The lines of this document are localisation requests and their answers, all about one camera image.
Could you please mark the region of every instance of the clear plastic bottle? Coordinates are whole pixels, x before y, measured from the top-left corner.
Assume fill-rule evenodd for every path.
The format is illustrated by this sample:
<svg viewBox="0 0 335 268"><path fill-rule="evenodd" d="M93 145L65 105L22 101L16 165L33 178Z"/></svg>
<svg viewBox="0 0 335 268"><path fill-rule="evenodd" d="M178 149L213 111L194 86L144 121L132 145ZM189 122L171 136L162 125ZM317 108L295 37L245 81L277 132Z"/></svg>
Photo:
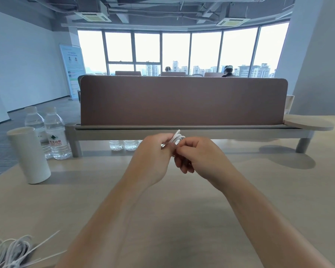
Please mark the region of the clear plastic bottle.
<svg viewBox="0 0 335 268"><path fill-rule="evenodd" d="M109 140L110 149L113 151L122 150L124 147L123 140Z"/></svg>
<svg viewBox="0 0 335 268"><path fill-rule="evenodd" d="M37 137L40 140L42 150L44 151L46 159L53 157L51 147L47 135L45 132L44 119L37 113L35 106L29 106L25 108L27 116L25 118L25 126L35 128Z"/></svg>
<svg viewBox="0 0 335 268"><path fill-rule="evenodd" d="M124 140L124 148L128 151L136 150L139 145L138 140Z"/></svg>
<svg viewBox="0 0 335 268"><path fill-rule="evenodd" d="M65 135L65 124L57 114L56 107L46 108L45 127L54 158L64 160L71 157L71 147Z"/></svg>

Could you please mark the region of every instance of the window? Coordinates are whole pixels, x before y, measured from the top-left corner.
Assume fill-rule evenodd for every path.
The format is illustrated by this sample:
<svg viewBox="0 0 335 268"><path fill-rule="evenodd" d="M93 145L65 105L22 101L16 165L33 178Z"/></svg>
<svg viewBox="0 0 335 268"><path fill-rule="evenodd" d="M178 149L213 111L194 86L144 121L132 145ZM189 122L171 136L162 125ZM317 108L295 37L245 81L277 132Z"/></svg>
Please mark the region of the window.
<svg viewBox="0 0 335 268"><path fill-rule="evenodd" d="M233 74L248 77L254 43L258 28L225 31L223 33L220 68L224 72L227 65L233 66Z"/></svg>
<svg viewBox="0 0 335 268"><path fill-rule="evenodd" d="M109 64L109 74L115 75L116 71L134 71L134 65L129 64Z"/></svg>
<svg viewBox="0 0 335 268"><path fill-rule="evenodd" d="M190 74L213 72L217 69L221 32L193 33Z"/></svg>
<svg viewBox="0 0 335 268"><path fill-rule="evenodd" d="M107 75L101 31L78 31L87 74Z"/></svg>
<svg viewBox="0 0 335 268"><path fill-rule="evenodd" d="M274 77L289 22L263 26L251 71L251 77Z"/></svg>
<svg viewBox="0 0 335 268"><path fill-rule="evenodd" d="M137 62L160 62L160 34L135 33Z"/></svg>
<svg viewBox="0 0 335 268"><path fill-rule="evenodd" d="M136 65L136 71L140 71L142 76L159 76L160 65Z"/></svg>
<svg viewBox="0 0 335 268"><path fill-rule="evenodd" d="M105 33L107 41L108 60L132 62L130 33Z"/></svg>
<svg viewBox="0 0 335 268"><path fill-rule="evenodd" d="M162 69L171 67L171 71L188 74L190 34L162 34Z"/></svg>

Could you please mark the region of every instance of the person's right hand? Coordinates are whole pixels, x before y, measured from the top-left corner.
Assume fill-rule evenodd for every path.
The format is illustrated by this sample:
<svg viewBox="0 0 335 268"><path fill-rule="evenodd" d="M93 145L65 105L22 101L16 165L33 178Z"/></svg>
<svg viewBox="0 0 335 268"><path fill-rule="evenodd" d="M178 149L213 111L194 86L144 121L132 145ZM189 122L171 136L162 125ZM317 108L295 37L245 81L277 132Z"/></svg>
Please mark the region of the person's right hand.
<svg viewBox="0 0 335 268"><path fill-rule="evenodd" d="M185 138L177 145L176 153L175 164L183 173L196 171L220 191L228 186L228 179L239 173L223 151L208 138Z"/></svg>

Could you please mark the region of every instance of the exposed ceiling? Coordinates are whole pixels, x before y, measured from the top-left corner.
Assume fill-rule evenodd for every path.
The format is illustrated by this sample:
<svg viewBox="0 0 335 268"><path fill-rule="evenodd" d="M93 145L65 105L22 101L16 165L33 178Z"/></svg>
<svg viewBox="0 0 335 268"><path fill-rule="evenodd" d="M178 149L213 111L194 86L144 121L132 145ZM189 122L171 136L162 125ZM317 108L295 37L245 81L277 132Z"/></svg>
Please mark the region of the exposed ceiling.
<svg viewBox="0 0 335 268"><path fill-rule="evenodd" d="M54 10L64 27L143 30L211 30L225 17L243 25L290 18L295 0L25 0ZM103 4L111 22L88 22L75 12Z"/></svg>

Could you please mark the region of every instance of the person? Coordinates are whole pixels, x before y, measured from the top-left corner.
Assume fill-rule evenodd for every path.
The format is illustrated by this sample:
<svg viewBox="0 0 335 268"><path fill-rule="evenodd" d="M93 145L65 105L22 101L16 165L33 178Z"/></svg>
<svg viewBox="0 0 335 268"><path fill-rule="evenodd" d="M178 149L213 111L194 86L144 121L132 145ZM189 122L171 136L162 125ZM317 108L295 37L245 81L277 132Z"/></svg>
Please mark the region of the person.
<svg viewBox="0 0 335 268"><path fill-rule="evenodd" d="M173 134L146 137L123 177L84 226L56 268L114 267L140 196L162 180L171 156L183 173L197 172L221 191L263 266L334 267L228 160L210 139L188 137L177 146Z"/></svg>
<svg viewBox="0 0 335 268"><path fill-rule="evenodd" d="M234 78L240 78L239 76L233 75L233 66L225 66L225 74L222 75L222 77L234 77Z"/></svg>

